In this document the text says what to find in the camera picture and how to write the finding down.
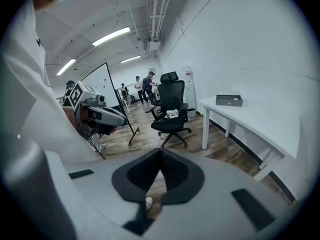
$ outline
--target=fluorescent light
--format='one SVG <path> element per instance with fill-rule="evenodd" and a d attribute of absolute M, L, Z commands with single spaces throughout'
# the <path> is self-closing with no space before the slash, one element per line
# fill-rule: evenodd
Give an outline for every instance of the fluorescent light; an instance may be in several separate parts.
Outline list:
<path fill-rule="evenodd" d="M 93 42 L 92 44 L 93 44 L 94 46 L 98 46 L 98 45 L 102 44 L 103 42 L 105 42 L 105 41 L 107 41 L 107 40 L 109 40 L 109 39 L 111 39 L 111 38 L 114 38 L 114 37 L 119 36 L 119 35 L 121 35 L 121 34 L 127 33 L 127 32 L 129 32 L 129 31 L 130 31 L 130 28 L 127 26 L 127 27 L 125 27 L 125 28 L 122 28 L 122 29 L 120 29 L 120 30 L 117 30 L 116 32 L 113 32 L 113 33 L 111 33 L 111 34 L 108 34 L 108 35 L 100 38 L 99 40 Z"/>
<path fill-rule="evenodd" d="M 133 58 L 128 58 L 128 59 L 126 59 L 126 60 L 121 61 L 121 63 L 128 62 L 128 61 L 135 60 L 135 59 L 139 59 L 140 57 L 141 57 L 141 56 L 136 56 L 136 57 L 133 57 Z"/>
<path fill-rule="evenodd" d="M 65 64 L 65 66 L 63 68 L 60 69 L 60 71 L 58 72 L 58 74 L 56 74 L 57 76 L 60 76 L 68 67 L 71 66 L 72 63 L 74 63 L 76 60 L 74 58 L 70 59 L 70 61 Z"/>

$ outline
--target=white board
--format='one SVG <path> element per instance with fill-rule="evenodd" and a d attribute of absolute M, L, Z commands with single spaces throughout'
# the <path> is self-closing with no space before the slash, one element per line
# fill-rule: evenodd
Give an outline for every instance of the white board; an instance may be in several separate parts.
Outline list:
<path fill-rule="evenodd" d="M 112 108 L 119 106 L 106 63 L 88 74 L 81 82 L 91 85 L 101 95 L 104 95 L 104 101 L 107 107 Z"/>

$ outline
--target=person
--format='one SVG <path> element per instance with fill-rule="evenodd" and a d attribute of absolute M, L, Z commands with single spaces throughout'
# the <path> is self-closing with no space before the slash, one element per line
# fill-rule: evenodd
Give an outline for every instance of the person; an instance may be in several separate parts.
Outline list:
<path fill-rule="evenodd" d="M 65 92 L 63 96 L 63 105 L 62 105 L 63 107 L 71 107 L 71 103 L 67 97 L 71 94 L 71 91 L 74 89 L 74 87 L 75 87 L 74 81 L 70 80 L 66 83 Z"/>
<path fill-rule="evenodd" d="M 129 106 L 131 106 L 130 98 L 129 98 L 129 90 L 128 90 L 128 88 L 125 86 L 124 83 L 121 84 L 120 91 L 121 91 L 121 95 L 122 95 L 122 97 L 125 99 L 126 103 L 127 103 Z"/>
<path fill-rule="evenodd" d="M 142 91 L 142 83 L 140 82 L 140 77 L 138 75 L 135 77 L 134 88 L 136 88 L 136 90 L 138 91 L 138 95 L 139 95 L 141 104 L 144 104 L 144 100 L 146 102 L 149 102 L 145 93 Z"/>
<path fill-rule="evenodd" d="M 36 33 L 35 11 L 43 10 L 59 0 L 26 0 L 11 21 L 0 44 L 1 100 L 5 101 L 0 117 L 0 131 L 19 134 L 35 141 L 45 152 L 57 153 L 63 164 L 92 162 L 97 159 L 84 138 L 71 107 L 57 102 L 45 66 L 44 44 Z M 80 115 L 88 119 L 88 111 Z M 146 199 L 146 208 L 152 205 Z"/>
<path fill-rule="evenodd" d="M 145 92 L 148 94 L 151 102 L 154 102 L 154 94 L 152 92 L 152 86 L 157 86 L 156 83 L 152 82 L 152 78 L 154 77 L 154 73 L 152 71 L 149 72 L 147 78 L 145 79 Z"/>

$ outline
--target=chair headrest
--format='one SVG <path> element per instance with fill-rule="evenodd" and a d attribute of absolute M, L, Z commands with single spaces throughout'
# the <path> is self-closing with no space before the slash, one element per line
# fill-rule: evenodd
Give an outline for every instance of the chair headrest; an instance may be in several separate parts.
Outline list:
<path fill-rule="evenodd" d="M 172 81 L 177 81 L 177 80 L 179 80 L 179 77 L 175 71 L 165 73 L 160 78 L 161 83 L 172 82 Z"/>

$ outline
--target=chair base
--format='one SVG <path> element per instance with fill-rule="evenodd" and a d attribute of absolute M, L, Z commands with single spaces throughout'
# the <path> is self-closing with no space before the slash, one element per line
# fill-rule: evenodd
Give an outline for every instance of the chair base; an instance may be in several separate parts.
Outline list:
<path fill-rule="evenodd" d="M 191 129 L 190 128 L 183 128 L 183 129 L 178 130 L 178 131 L 176 131 L 174 133 L 169 133 L 169 135 L 166 137 L 166 139 L 162 143 L 161 147 L 163 147 L 173 135 L 176 136 L 180 141 L 182 141 L 184 143 L 184 147 L 185 148 L 188 147 L 187 142 L 178 134 L 179 132 L 183 132 L 183 131 L 188 131 L 189 133 L 191 133 Z M 161 136 L 161 134 L 167 134 L 167 133 L 168 132 L 159 131 L 158 135 Z"/>

